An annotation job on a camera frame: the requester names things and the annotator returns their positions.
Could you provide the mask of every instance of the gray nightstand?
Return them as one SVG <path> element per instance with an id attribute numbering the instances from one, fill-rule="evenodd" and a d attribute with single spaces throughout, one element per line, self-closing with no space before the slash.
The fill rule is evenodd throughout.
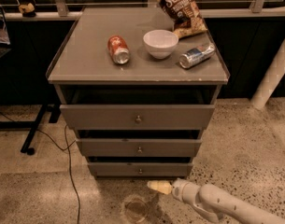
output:
<path id="1" fill-rule="evenodd" d="M 209 33 L 181 39 L 164 60 L 151 58 L 143 35 L 172 24 L 156 7 L 86 8 L 54 65 L 49 82 L 93 175 L 189 175 L 229 73 L 218 54 L 190 70 L 178 65 Z M 112 35 L 125 39 L 128 64 L 111 61 Z"/>

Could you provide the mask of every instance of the chip bag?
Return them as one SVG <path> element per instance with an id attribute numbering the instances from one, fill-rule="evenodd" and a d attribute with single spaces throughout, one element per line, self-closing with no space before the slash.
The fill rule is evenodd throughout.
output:
<path id="1" fill-rule="evenodd" d="M 157 0 L 162 10 L 174 21 L 178 38 L 207 30 L 195 0 Z"/>

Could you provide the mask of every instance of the black cable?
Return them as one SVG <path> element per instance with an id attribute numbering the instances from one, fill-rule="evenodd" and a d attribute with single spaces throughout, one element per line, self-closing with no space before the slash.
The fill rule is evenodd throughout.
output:
<path id="1" fill-rule="evenodd" d="M 12 121 L 12 122 L 15 122 L 15 123 L 18 123 L 17 121 L 9 118 L 8 116 L 6 116 L 5 114 L 3 114 L 1 111 L 0 111 L 0 115 L 4 116 L 6 119 Z M 71 183 L 73 185 L 73 189 L 74 191 L 76 192 L 76 195 L 77 195 L 77 199 L 78 199 L 78 218 L 77 218 L 77 223 L 79 224 L 79 216 L 80 216 L 80 199 L 79 199 L 79 196 L 78 196 L 78 191 L 77 191 L 77 188 L 75 186 L 75 182 L 74 182 L 74 179 L 73 179 L 73 176 L 72 176 L 72 172 L 71 172 L 71 153 L 70 153 L 70 147 L 76 142 L 76 140 L 74 140 L 70 145 L 68 145 L 68 141 L 67 141 L 67 134 L 66 134 L 66 128 L 67 128 L 67 124 L 65 125 L 64 127 L 64 136 L 65 136 L 65 142 L 66 142 L 66 145 L 67 145 L 67 148 L 61 148 L 47 133 L 44 133 L 38 129 L 36 129 L 37 131 L 45 134 L 51 141 L 52 143 L 57 146 L 57 148 L 59 148 L 61 151 L 66 151 L 68 150 L 68 171 L 69 171 L 69 176 L 70 176 L 70 180 L 71 180 Z"/>
<path id="2" fill-rule="evenodd" d="M 1 116 L 4 116 L 6 119 L 8 119 L 8 120 L 10 120 L 10 121 L 12 121 L 12 122 L 14 122 L 14 123 L 19 123 L 18 121 L 15 121 L 15 120 L 9 118 L 8 116 L 6 116 L 6 115 L 5 115 L 3 112 L 1 112 L 1 111 L 0 111 L 0 115 L 1 115 Z M 67 148 L 61 148 L 47 133 L 44 133 L 43 131 L 40 131 L 39 129 L 36 129 L 36 130 L 39 131 L 39 132 L 41 132 L 41 133 L 43 133 L 43 134 L 45 134 L 45 135 L 52 141 L 52 143 L 53 143 L 55 146 L 57 146 L 57 148 L 59 148 L 61 151 L 67 151 Z M 74 140 L 74 141 L 69 145 L 69 147 L 71 147 L 75 142 L 76 142 L 76 140 Z"/>
<path id="3" fill-rule="evenodd" d="M 66 145 L 67 145 L 68 156 L 69 156 L 69 168 L 68 168 L 68 170 L 69 170 L 69 176 L 70 176 L 71 183 L 73 185 L 74 191 L 76 192 L 77 199 L 78 199 L 78 218 L 77 218 L 77 223 L 79 224 L 80 200 L 79 200 L 78 191 L 76 189 L 75 182 L 74 182 L 74 179 L 73 179 L 73 176 L 72 176 L 72 172 L 71 172 L 71 154 L 70 154 L 70 149 L 69 149 L 70 146 L 68 145 L 68 141 L 67 141 L 66 128 L 67 128 L 67 124 L 65 125 L 65 128 L 64 128 L 64 135 L 65 135 L 65 142 L 66 142 Z"/>

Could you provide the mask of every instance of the wall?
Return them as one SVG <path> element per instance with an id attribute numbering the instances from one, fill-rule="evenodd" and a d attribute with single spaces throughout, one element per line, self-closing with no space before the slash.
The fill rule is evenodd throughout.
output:
<path id="1" fill-rule="evenodd" d="M 285 38 L 285 17 L 206 19 L 231 77 L 220 98 L 250 98 Z M 285 76 L 273 96 L 285 96 Z"/>
<path id="2" fill-rule="evenodd" d="M 0 60 L 0 105 L 58 101 L 45 74 L 73 21 L 9 21 L 12 51 Z"/>

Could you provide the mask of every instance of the white pillar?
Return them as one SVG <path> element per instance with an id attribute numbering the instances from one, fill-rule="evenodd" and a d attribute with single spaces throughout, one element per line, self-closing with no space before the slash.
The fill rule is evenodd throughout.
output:
<path id="1" fill-rule="evenodd" d="M 285 39 L 273 62 L 251 99 L 255 108 L 262 109 L 285 74 Z"/>

